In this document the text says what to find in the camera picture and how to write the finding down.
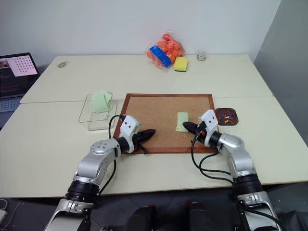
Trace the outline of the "grey laptop with lit screen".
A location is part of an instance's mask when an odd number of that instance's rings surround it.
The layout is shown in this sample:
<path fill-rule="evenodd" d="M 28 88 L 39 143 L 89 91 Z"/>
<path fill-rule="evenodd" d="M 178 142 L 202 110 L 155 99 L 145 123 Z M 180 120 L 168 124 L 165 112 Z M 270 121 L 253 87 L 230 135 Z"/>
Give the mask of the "grey laptop with lit screen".
<path fill-rule="evenodd" d="M 29 52 L 0 56 L 0 114 L 15 111 L 39 76 Z"/>

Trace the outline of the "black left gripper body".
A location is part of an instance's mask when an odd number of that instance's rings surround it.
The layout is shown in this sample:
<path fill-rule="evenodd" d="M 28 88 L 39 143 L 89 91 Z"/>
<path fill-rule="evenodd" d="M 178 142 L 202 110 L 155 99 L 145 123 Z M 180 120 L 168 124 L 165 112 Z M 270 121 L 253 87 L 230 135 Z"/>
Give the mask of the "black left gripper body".
<path fill-rule="evenodd" d="M 137 134 L 134 134 L 133 135 L 133 144 L 134 146 L 138 146 L 139 143 L 143 142 L 144 141 L 144 132 L 143 131 L 140 131 L 138 132 Z"/>

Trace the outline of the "dark rounded shape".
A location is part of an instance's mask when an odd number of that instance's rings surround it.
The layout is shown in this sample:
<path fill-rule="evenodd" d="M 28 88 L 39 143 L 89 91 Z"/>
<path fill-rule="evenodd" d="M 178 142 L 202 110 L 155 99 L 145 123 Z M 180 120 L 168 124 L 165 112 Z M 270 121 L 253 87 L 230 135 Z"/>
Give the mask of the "dark rounded shape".
<path fill-rule="evenodd" d="M 188 231 L 218 231 L 209 211 L 198 202 L 188 205 Z"/>

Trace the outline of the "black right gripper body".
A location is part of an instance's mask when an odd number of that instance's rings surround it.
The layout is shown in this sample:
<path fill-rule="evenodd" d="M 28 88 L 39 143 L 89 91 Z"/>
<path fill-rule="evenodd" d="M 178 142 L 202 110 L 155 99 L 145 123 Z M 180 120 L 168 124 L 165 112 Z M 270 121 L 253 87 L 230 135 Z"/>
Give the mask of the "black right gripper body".
<path fill-rule="evenodd" d="M 198 140 L 204 140 L 206 138 L 207 131 L 205 122 L 202 122 L 197 126 L 196 135 Z"/>

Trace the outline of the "green sticky notes stack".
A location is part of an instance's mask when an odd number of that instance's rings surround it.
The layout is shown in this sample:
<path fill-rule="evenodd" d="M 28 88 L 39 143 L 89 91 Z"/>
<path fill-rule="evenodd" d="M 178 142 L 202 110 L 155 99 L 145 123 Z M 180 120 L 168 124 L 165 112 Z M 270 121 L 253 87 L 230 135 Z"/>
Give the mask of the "green sticky notes stack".
<path fill-rule="evenodd" d="M 93 93 L 91 98 L 92 112 L 104 113 L 108 112 L 111 107 L 112 93 L 104 90 Z"/>

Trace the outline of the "brown square tray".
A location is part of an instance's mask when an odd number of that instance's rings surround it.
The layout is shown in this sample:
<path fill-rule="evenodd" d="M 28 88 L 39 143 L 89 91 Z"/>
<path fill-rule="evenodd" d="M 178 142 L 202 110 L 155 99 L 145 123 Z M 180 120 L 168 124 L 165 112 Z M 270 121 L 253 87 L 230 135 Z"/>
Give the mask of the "brown square tray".
<path fill-rule="evenodd" d="M 224 119 L 223 121 L 221 121 L 220 118 L 224 117 L 224 116 L 232 117 L 233 119 L 231 119 L 231 120 L 234 121 L 236 123 L 236 125 L 239 122 L 236 111 L 233 108 L 217 108 L 215 110 L 215 115 L 216 115 L 218 124 L 220 126 L 235 126 L 235 125 L 230 124 L 230 123 L 224 123 L 228 119 Z"/>

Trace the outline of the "cork board with wooden frame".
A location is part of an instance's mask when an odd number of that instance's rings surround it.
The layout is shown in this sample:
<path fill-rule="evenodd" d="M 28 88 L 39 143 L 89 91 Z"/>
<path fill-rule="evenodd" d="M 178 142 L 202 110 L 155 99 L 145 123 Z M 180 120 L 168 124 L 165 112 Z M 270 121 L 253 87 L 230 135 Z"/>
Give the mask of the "cork board with wooden frame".
<path fill-rule="evenodd" d="M 188 112 L 188 120 L 199 124 L 200 117 L 214 108 L 210 94 L 128 93 L 120 113 L 135 117 L 141 123 L 140 130 L 156 131 L 143 143 L 149 154 L 188 154 L 193 134 L 176 131 L 177 113 Z"/>

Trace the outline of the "yellow sponge with green pad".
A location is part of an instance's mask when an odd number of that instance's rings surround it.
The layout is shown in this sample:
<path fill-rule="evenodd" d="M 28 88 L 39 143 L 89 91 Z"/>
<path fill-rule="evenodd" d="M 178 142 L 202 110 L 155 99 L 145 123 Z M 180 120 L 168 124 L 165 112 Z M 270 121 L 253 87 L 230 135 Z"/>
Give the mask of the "yellow sponge with green pad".
<path fill-rule="evenodd" d="M 188 66 L 188 58 L 178 56 L 174 62 L 174 70 L 178 72 L 186 72 Z"/>

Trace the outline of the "small green sticky note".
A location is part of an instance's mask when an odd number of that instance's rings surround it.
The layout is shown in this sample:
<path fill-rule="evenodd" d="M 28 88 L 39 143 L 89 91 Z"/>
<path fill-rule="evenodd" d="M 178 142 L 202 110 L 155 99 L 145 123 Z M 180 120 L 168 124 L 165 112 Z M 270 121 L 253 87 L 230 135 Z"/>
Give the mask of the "small green sticky note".
<path fill-rule="evenodd" d="M 189 113 L 187 111 L 177 112 L 177 132 L 188 132 L 188 130 L 184 127 L 183 123 L 188 122 Z"/>

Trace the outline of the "clear plastic box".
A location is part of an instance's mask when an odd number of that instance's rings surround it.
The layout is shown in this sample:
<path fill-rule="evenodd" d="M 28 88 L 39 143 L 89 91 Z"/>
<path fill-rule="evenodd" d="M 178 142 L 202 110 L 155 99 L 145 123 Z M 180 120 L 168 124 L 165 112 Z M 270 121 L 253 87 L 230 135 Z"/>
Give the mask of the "clear plastic box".
<path fill-rule="evenodd" d="M 108 129 L 112 116 L 117 113 L 118 102 L 111 99 L 110 108 L 107 112 L 93 112 L 92 94 L 88 94 L 84 100 L 80 115 L 79 123 L 86 123 L 89 131 Z"/>

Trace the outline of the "plastic bag of orange balls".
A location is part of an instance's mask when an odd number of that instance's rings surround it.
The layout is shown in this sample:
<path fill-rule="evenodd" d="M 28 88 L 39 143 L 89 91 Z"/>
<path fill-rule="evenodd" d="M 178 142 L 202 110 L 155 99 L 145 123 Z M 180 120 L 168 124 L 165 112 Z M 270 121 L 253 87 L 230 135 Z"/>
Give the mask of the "plastic bag of orange balls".
<path fill-rule="evenodd" d="M 176 58 L 185 54 L 184 46 L 173 30 L 167 30 L 154 43 L 150 42 L 146 51 L 146 57 L 158 69 L 167 71 L 176 61 Z"/>

